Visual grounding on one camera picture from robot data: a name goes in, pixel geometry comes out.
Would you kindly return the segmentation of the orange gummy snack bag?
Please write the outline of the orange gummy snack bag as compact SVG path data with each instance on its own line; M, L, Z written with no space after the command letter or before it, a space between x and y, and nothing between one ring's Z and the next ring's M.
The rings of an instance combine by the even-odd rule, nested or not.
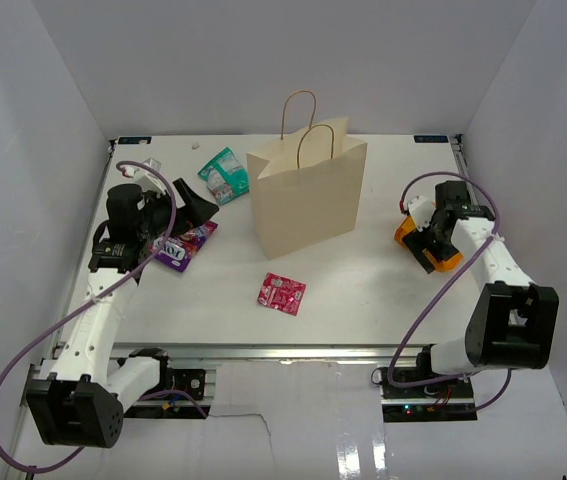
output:
M394 240L401 245L402 247L404 247L405 249L407 249L404 244L403 244L403 237L405 235L407 235L410 232L407 232L405 230L403 230L401 227L397 228L395 234L394 234ZM456 254L449 260L441 260L440 263L440 269L437 270L437 272L448 272L448 271L452 271L454 270L461 262L461 260L463 259L463 255L457 250Z

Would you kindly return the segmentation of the aluminium front frame rail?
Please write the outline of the aluminium front frame rail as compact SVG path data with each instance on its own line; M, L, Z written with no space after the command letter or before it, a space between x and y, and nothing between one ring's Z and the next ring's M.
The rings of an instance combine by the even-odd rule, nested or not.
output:
M389 362L397 345L346 344L178 344L119 342L113 356L132 353L137 349L157 347L176 361L354 361Z

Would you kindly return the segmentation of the left XDOF label sticker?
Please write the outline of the left XDOF label sticker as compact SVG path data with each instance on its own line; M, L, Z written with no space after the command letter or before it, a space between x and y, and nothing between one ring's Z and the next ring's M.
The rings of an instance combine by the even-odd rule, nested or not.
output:
M122 136L117 139L118 145L148 145L152 141L151 136Z

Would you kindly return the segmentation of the teal snack packet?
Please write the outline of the teal snack packet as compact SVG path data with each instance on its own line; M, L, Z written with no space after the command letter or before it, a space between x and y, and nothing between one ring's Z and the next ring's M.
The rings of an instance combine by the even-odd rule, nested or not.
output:
M206 182L218 205L227 204L250 189L247 170L228 147L209 160L198 176Z

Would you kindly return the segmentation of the purple Fox's candy bag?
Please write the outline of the purple Fox's candy bag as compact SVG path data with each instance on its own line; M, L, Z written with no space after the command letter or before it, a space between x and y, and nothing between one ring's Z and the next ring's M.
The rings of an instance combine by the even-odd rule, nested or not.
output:
M217 228L216 222L207 221L185 234L169 237L161 249L159 249L159 246L162 244L163 238L158 237L150 245L150 252L157 252L154 259L164 266L183 273Z

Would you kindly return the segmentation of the right XDOF label sticker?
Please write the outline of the right XDOF label sticker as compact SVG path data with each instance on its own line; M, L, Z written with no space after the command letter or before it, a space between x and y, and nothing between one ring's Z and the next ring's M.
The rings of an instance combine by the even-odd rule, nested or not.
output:
M446 135L414 135L413 139L416 143L424 144L447 144L449 142Z

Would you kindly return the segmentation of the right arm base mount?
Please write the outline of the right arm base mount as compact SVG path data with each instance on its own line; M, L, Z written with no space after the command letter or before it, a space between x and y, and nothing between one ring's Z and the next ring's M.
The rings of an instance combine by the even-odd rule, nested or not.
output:
M432 423L476 421L470 380L399 388L387 381L387 367L375 368L371 382L380 389L383 422Z

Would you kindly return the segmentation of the xdof label sticker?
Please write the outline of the xdof label sticker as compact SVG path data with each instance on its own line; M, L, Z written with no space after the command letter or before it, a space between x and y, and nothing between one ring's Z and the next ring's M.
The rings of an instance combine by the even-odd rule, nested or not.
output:
M416 143L424 144L447 144L449 142L446 135L414 135L413 139Z
M152 141L151 136L122 136L117 139L118 145L148 145Z

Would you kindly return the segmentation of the beige paper bag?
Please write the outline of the beige paper bag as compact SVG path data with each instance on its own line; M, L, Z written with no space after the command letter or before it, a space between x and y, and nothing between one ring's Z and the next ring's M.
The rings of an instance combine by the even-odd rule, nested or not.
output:
M334 117L279 136L246 153L255 232L275 259L355 228L367 142Z

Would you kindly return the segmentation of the red snack packet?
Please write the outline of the red snack packet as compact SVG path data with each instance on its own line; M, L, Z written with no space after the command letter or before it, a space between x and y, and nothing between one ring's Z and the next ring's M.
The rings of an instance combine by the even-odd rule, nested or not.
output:
M305 291L304 283L268 272L260 287L257 302L261 306L296 316Z

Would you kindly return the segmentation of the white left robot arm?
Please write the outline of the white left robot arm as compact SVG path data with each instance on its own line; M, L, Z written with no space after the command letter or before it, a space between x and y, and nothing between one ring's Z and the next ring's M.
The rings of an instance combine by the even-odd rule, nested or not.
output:
M88 263L88 308L48 376L31 381L26 401L47 445L110 448L118 440L127 410L141 397L162 399L174 387L166 351L134 351L108 365L123 313L140 282L138 267L164 232L185 234L210 221L219 208L196 194L183 179L173 183L183 206L173 207L162 189L135 183L107 192L107 219L95 231Z

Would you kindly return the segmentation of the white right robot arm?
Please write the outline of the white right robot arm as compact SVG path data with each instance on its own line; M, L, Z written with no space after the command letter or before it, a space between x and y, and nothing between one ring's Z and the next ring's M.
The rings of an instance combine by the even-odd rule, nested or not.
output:
M468 271L479 297L464 333L425 347L417 357L416 390L435 399L451 377L483 370L544 368L559 308L556 290L538 285L514 260L498 234L493 206L473 202L463 180L435 187L434 198L402 201L405 220L395 232L428 273Z

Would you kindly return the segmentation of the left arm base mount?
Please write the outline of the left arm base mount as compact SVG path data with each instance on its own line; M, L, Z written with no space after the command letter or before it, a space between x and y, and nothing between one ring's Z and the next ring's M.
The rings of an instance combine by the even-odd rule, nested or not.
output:
M127 357L117 360L122 367L128 359L148 357L159 361L159 383L148 390L146 395L167 390L167 394L157 395L139 405L132 406L126 413L126 418L136 419L202 419L203 416L190 400L175 390L185 392L202 408L209 412L209 406L203 406L206 387L206 371L196 368L175 368L165 350L158 347L137 349Z

